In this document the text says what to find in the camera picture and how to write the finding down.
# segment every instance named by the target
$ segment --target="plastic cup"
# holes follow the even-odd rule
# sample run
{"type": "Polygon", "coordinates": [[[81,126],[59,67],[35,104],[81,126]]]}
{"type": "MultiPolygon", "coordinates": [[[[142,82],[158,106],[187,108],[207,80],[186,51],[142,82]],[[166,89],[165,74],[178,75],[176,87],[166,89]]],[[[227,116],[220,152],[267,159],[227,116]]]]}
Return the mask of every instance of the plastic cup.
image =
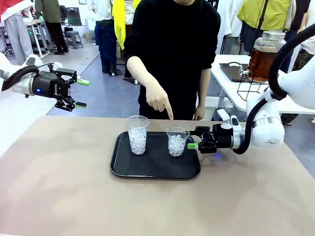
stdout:
{"type": "Polygon", "coordinates": [[[130,139],[131,152],[142,155],[146,150],[149,120],[143,116],[132,116],[126,121],[130,139]]]}
{"type": "Polygon", "coordinates": [[[168,153],[174,157],[181,156],[190,136],[189,130],[181,126],[174,126],[169,127],[166,133],[168,136],[168,153]]]}

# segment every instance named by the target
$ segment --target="yellow garment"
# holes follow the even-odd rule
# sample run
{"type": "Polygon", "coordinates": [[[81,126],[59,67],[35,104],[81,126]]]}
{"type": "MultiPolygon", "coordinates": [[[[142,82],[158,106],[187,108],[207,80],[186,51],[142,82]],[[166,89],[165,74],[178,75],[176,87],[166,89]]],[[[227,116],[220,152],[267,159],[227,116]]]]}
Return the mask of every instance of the yellow garment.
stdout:
{"type": "MultiPolygon", "coordinates": [[[[136,10],[141,0],[133,0],[133,7],[136,10]]],[[[114,0],[113,17],[115,24],[115,34],[122,50],[126,38],[125,0],[114,0]]]]}
{"type": "MultiPolygon", "coordinates": [[[[245,0],[237,17],[257,28],[265,0],[245,0]]],[[[269,0],[262,30],[282,30],[285,25],[290,0],[269,0]]]]}

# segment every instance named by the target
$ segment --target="camouflage pants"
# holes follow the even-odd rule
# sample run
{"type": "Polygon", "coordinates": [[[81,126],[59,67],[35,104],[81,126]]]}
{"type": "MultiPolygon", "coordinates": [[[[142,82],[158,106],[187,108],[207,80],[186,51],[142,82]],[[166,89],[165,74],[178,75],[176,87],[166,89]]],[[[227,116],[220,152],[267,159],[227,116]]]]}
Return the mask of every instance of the camouflage pants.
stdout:
{"type": "MultiPolygon", "coordinates": [[[[295,60],[292,71],[302,69],[312,59],[313,56],[314,55],[309,54],[306,50],[302,49],[295,60]]],[[[282,114],[282,124],[291,123],[297,116],[298,114],[282,114]]]]}

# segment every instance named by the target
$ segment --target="jar lid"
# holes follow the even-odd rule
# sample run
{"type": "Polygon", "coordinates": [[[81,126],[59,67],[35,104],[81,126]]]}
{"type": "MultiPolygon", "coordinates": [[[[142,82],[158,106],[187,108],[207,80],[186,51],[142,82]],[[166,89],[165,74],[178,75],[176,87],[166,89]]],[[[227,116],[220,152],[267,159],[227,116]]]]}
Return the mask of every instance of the jar lid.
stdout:
{"type": "Polygon", "coordinates": [[[262,36],[277,38],[277,39],[284,39],[285,33],[282,32],[282,30],[268,30],[268,31],[264,31],[262,33],[262,36]]]}

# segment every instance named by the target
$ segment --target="amber liquid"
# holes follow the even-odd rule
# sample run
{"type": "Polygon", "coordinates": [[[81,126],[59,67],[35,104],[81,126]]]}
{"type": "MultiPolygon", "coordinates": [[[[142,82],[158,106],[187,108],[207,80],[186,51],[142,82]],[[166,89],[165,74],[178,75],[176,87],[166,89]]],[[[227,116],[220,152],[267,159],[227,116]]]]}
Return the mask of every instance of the amber liquid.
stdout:
{"type": "Polygon", "coordinates": [[[255,82],[267,82],[269,79],[269,69],[277,53],[272,51],[275,48],[264,48],[267,52],[261,52],[253,49],[249,64],[249,79],[255,82]]]}

